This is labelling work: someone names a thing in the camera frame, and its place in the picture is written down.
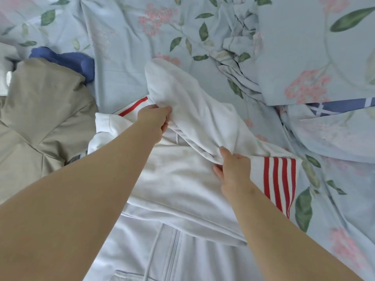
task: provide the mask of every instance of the person's left hand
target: person's left hand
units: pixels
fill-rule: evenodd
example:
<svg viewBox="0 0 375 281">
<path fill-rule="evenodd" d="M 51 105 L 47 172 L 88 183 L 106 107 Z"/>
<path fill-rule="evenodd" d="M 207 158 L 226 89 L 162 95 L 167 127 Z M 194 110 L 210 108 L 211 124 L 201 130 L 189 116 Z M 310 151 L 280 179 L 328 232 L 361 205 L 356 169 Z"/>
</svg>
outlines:
<svg viewBox="0 0 375 281">
<path fill-rule="evenodd" d="M 143 124 L 152 135 L 155 135 L 155 144 L 160 142 L 162 135 L 168 128 L 169 114 L 172 108 L 159 108 L 156 104 L 145 106 L 138 112 L 137 122 Z"/>
</svg>

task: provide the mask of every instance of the person's right hand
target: person's right hand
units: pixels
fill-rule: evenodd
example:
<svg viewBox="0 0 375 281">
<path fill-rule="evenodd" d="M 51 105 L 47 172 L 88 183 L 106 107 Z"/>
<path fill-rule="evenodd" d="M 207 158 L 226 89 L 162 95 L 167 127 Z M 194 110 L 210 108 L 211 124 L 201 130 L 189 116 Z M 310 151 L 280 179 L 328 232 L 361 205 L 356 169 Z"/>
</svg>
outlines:
<svg viewBox="0 0 375 281">
<path fill-rule="evenodd" d="M 220 154 L 224 159 L 224 164 L 214 165 L 213 170 L 221 180 L 221 190 L 228 198 L 232 192 L 253 185 L 250 180 L 251 162 L 248 157 L 233 154 L 225 147 L 220 147 Z"/>
</svg>

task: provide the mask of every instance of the person's left arm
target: person's left arm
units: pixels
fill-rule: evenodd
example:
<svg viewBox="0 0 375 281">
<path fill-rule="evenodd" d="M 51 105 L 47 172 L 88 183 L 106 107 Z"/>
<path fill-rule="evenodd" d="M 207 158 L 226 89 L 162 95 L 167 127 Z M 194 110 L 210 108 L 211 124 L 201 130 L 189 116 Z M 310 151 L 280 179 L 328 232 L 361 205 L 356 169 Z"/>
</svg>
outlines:
<svg viewBox="0 0 375 281">
<path fill-rule="evenodd" d="M 113 141 L 0 205 L 1 280 L 81 281 L 161 140 L 170 113 L 170 107 L 143 108 Z"/>
</svg>

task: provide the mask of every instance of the hand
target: hand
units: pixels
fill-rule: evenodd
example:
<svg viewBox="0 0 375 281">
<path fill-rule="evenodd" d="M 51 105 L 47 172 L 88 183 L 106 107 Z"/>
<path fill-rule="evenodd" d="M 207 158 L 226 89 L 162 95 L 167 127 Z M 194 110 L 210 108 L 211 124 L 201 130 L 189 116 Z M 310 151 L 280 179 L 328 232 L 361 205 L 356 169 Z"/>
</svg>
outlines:
<svg viewBox="0 0 375 281">
<path fill-rule="evenodd" d="M 156 104 L 145 106 L 138 112 L 137 123 L 142 124 L 152 136 L 155 136 L 155 144 L 160 142 L 167 130 L 171 112 L 170 106 L 159 108 Z"/>
<path fill-rule="evenodd" d="M 221 180 L 221 191 L 228 198 L 232 192 L 254 185 L 250 180 L 251 162 L 248 157 L 233 154 L 225 147 L 220 147 L 224 164 L 214 165 L 213 170 Z"/>
</svg>

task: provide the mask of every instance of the forearm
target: forearm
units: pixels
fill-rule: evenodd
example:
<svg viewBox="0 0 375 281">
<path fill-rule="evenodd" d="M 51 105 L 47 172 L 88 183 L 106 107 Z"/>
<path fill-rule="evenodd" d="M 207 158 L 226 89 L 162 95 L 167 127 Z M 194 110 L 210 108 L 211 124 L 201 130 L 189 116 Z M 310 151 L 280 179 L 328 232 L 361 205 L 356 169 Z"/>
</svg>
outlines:
<svg viewBox="0 0 375 281">
<path fill-rule="evenodd" d="M 153 148 L 137 123 L 0 205 L 4 279 L 81 281 Z"/>
<path fill-rule="evenodd" d="M 226 196 L 266 280 L 361 280 L 300 231 L 253 183 Z"/>
</svg>

